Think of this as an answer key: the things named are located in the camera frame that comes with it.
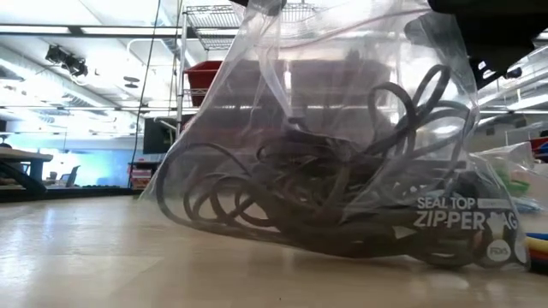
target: chair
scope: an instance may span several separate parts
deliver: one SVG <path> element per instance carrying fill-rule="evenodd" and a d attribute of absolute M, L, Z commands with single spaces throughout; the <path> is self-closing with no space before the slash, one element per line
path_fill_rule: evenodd
<path fill-rule="evenodd" d="M 61 182 L 66 183 L 65 187 L 74 187 L 74 183 L 76 182 L 76 176 L 77 176 L 79 167 L 80 166 L 76 166 L 72 168 L 72 171 L 70 171 L 70 174 L 61 175 Z"/>

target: green object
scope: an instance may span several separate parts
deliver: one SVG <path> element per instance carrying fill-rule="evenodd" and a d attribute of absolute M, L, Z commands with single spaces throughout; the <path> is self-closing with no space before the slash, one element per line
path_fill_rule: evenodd
<path fill-rule="evenodd" d="M 506 170 L 495 169 L 495 171 L 497 172 L 500 179 L 503 181 L 503 184 L 506 186 L 506 189 L 508 189 L 508 192 L 512 197 L 523 196 L 531 186 L 525 181 L 512 180 Z"/>

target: coiled cable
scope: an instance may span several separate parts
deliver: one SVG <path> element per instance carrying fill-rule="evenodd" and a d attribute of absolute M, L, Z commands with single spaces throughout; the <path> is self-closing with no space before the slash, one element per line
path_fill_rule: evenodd
<path fill-rule="evenodd" d="M 437 74 L 432 95 L 419 105 Z M 406 114 L 389 136 L 375 135 L 366 149 L 348 140 L 312 133 L 298 121 L 281 137 L 264 140 L 253 163 L 243 163 L 231 151 L 213 143 L 174 148 L 157 172 L 156 200 L 173 222 L 215 234 L 347 258 L 409 255 L 437 266 L 482 263 L 481 252 L 474 249 L 481 246 L 485 250 L 487 232 L 478 242 L 473 230 L 414 225 L 417 209 L 413 201 L 419 196 L 432 190 L 462 197 L 478 195 L 469 189 L 470 185 L 460 189 L 466 184 L 462 184 L 462 176 L 456 171 L 466 168 L 466 163 L 458 159 L 464 137 L 474 124 L 465 105 L 441 100 L 449 82 L 450 69 L 436 65 L 412 98 L 391 82 L 374 87 L 367 98 L 373 125 L 378 121 L 374 112 L 377 92 L 396 95 Z M 431 145 L 416 147 L 417 129 L 448 117 L 462 118 L 465 121 L 462 130 Z M 419 159 L 448 145 L 454 145 L 449 160 Z M 232 161 L 240 172 L 190 175 L 182 191 L 187 218 L 180 217 L 167 205 L 165 180 L 177 158 L 205 148 Z M 234 209 L 226 210 L 231 198 Z M 200 215 L 205 204 L 211 206 L 214 218 Z M 247 213 L 254 205 L 266 218 Z M 395 227 L 405 227 L 414 233 L 398 238 Z"/>

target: pipe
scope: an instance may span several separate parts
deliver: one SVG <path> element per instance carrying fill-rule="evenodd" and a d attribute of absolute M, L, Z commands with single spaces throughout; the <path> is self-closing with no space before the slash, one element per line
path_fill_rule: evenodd
<path fill-rule="evenodd" d="M 185 58 L 185 52 L 187 51 L 187 12 L 185 11 L 184 4 L 182 5 L 182 20 L 181 20 L 181 46 L 179 48 L 180 59 Z M 179 61 L 179 87 L 177 93 L 177 127 L 176 137 L 179 138 L 182 130 L 182 101 L 184 99 L 184 85 L 185 85 L 185 62 Z"/>

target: logo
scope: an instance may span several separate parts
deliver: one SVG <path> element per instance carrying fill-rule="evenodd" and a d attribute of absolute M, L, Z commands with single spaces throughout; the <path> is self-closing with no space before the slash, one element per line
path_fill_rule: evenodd
<path fill-rule="evenodd" d="M 506 261 L 511 255 L 510 246 L 503 240 L 495 240 L 487 247 L 487 257 L 495 262 Z"/>

